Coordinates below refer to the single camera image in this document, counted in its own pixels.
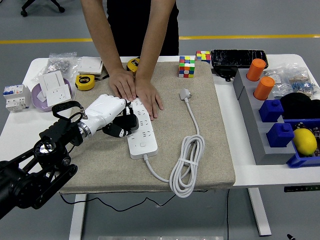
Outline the person's left hand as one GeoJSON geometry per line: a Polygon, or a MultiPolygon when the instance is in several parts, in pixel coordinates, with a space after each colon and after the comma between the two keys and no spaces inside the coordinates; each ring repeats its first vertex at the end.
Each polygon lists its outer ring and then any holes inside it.
{"type": "Polygon", "coordinates": [[[158,118],[158,109],[163,110],[164,105],[157,89],[149,79],[136,77],[134,84],[135,93],[147,110],[150,120],[158,118]]]}

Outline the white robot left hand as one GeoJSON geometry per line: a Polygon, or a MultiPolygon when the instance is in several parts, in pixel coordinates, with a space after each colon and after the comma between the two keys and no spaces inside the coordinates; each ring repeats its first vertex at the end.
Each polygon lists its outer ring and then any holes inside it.
{"type": "Polygon", "coordinates": [[[83,139],[92,137],[98,130],[103,133],[122,138],[132,133],[124,127],[113,123],[113,120],[130,105],[125,99],[108,94],[100,95],[85,110],[85,119],[81,119],[78,128],[83,139]]]}

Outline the person's right hand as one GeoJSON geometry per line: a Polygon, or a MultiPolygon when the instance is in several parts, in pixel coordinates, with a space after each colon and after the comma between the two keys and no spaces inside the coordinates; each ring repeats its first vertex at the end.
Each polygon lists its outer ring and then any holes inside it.
{"type": "Polygon", "coordinates": [[[136,99],[133,74],[123,68],[109,72],[109,86],[116,97],[130,102],[136,99]]]}

